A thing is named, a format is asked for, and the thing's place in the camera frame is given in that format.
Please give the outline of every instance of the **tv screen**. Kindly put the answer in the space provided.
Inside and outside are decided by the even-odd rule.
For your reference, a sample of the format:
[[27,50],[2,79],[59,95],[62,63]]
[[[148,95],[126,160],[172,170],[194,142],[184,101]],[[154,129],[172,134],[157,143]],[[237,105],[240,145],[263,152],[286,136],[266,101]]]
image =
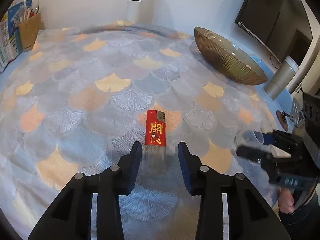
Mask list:
[[312,33],[301,0],[244,0],[236,23],[283,62],[304,59]]

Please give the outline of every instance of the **cardboard box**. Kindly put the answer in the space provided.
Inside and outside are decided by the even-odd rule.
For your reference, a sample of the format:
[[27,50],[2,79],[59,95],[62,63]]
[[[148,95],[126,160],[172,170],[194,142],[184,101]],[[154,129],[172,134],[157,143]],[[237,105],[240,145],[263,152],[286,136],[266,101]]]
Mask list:
[[41,13],[33,15],[31,18],[19,24],[19,32],[23,51],[33,48],[36,42],[38,31],[41,30]]

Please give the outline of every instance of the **lighter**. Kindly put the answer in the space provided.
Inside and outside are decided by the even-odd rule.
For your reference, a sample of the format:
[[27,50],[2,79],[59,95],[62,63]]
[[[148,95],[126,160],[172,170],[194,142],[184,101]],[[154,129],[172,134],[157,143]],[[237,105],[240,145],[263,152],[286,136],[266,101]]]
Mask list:
[[147,164],[148,173],[163,174],[166,172],[165,162],[165,114],[157,110],[147,111],[146,150],[143,160]]

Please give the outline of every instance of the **black cable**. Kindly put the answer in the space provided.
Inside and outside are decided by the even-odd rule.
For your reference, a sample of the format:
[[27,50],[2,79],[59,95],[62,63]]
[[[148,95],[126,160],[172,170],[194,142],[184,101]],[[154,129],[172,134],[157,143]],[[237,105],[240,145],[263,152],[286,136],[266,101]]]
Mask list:
[[272,54],[270,53],[270,62],[271,62],[271,65],[272,65],[275,69],[278,69],[278,68],[279,68],[279,62],[278,62],[278,66],[274,66],[273,63],[272,63],[271,57],[272,57]]

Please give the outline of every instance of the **ribbed bowl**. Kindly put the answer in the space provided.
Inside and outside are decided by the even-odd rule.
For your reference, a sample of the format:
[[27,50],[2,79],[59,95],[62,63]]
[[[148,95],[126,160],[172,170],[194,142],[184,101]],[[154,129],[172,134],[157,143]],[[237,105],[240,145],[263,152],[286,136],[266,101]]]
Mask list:
[[249,86],[268,81],[267,75],[254,60],[222,36],[195,27],[195,40],[204,58],[231,80]]

